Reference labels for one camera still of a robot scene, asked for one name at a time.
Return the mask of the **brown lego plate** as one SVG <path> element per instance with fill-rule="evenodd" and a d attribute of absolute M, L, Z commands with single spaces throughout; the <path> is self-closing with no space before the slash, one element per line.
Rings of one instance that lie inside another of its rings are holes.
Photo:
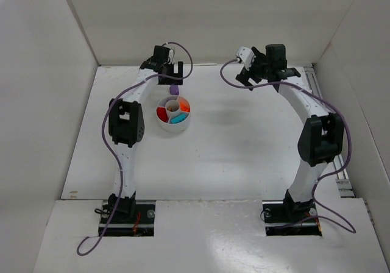
<path fill-rule="evenodd" d="M 170 106 L 168 106 L 166 109 L 167 109 L 167 111 L 169 111 L 169 112 L 176 112 L 176 111 L 178 110 L 178 106 L 176 106 L 176 105 L 170 105 Z"/>

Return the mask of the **teal lego brick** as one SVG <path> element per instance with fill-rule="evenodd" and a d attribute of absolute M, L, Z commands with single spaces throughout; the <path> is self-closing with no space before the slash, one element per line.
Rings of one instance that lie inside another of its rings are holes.
<path fill-rule="evenodd" d="M 178 123 L 180 123 L 180 122 L 182 122 L 184 120 L 186 120 L 186 114 L 182 113 L 182 114 L 180 114 L 180 115 L 178 115 L 178 116 L 176 116 L 174 118 L 171 118 L 170 119 L 170 123 L 171 124 L 178 124 Z"/>

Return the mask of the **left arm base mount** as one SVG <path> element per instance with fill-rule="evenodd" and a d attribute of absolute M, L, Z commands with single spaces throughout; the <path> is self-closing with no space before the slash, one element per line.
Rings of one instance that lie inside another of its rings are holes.
<path fill-rule="evenodd" d="M 133 215 L 116 211 L 104 236 L 154 236 L 155 204 L 156 201 L 136 201 Z"/>

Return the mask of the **red lego brick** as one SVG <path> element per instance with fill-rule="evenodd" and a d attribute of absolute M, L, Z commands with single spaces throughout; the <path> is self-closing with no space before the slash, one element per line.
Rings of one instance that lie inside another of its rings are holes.
<path fill-rule="evenodd" d="M 168 114 L 164 107 L 157 107 L 156 109 L 157 117 L 160 121 L 167 123 L 169 121 Z"/>

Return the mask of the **orange round lego piece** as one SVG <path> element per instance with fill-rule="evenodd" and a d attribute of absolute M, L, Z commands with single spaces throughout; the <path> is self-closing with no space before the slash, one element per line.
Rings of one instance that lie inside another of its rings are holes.
<path fill-rule="evenodd" d="M 191 111 L 190 104 L 182 101 L 180 101 L 179 104 L 180 104 L 180 110 L 182 112 L 189 113 Z"/>

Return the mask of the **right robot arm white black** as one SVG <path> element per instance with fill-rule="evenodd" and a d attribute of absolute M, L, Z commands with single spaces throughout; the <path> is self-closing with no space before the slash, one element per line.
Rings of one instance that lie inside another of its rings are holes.
<path fill-rule="evenodd" d="M 253 90 L 256 83 L 265 80 L 288 101 L 303 123 L 297 143 L 300 164 L 295 179 L 281 203 L 263 205 L 268 224 L 297 222 L 314 208 L 313 188 L 327 165 L 341 153 L 344 123 L 339 114 L 327 110 L 308 94 L 298 70 L 287 65 L 283 44 L 269 44 L 265 53 L 241 46 L 236 58 L 243 64 L 236 76 L 238 82 Z"/>

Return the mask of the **purple lego butterfly piece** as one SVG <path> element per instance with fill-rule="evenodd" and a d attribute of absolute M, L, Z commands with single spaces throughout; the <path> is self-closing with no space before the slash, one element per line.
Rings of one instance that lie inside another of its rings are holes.
<path fill-rule="evenodd" d="M 170 95 L 178 96 L 180 94 L 179 86 L 178 85 L 170 85 L 169 86 L 169 93 L 170 93 Z"/>

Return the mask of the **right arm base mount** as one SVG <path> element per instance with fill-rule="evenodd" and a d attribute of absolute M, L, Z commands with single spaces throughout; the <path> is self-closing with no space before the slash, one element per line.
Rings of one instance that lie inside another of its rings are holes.
<path fill-rule="evenodd" d="M 316 206 L 311 201 L 303 208 L 293 210 L 282 200 L 262 201 L 261 219 L 266 236 L 322 236 Z"/>

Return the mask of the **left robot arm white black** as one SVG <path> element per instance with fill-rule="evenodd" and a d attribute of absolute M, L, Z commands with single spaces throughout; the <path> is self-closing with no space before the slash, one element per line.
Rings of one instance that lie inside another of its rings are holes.
<path fill-rule="evenodd" d="M 115 181 L 108 198 L 110 217 L 136 217 L 135 154 L 144 137 L 143 103 L 157 85 L 182 85 L 183 62 L 173 62 L 174 49 L 167 42 L 156 45 L 151 57 L 139 67 L 134 83 L 109 102 L 102 124 L 102 138 L 116 161 Z"/>

